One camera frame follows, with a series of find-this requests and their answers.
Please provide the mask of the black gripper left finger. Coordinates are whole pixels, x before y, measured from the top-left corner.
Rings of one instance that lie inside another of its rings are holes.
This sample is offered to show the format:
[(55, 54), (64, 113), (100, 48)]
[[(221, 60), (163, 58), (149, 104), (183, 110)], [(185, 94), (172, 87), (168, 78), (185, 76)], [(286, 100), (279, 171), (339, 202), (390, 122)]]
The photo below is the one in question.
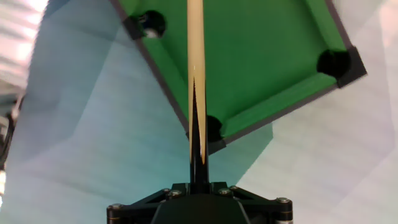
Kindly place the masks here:
[(107, 224), (141, 224), (151, 223), (155, 213), (164, 202), (184, 197), (189, 184), (173, 184), (171, 188), (161, 189), (143, 199), (129, 205), (114, 203), (106, 209)]

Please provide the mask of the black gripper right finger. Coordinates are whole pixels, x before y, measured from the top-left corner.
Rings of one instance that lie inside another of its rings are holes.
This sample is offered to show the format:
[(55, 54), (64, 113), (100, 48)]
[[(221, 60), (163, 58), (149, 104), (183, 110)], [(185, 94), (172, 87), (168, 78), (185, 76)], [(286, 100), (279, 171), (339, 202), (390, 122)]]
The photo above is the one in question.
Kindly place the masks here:
[(240, 212), (248, 223), (293, 224), (293, 203), (290, 199), (279, 197), (266, 199), (226, 182), (211, 183), (211, 193), (238, 202)]

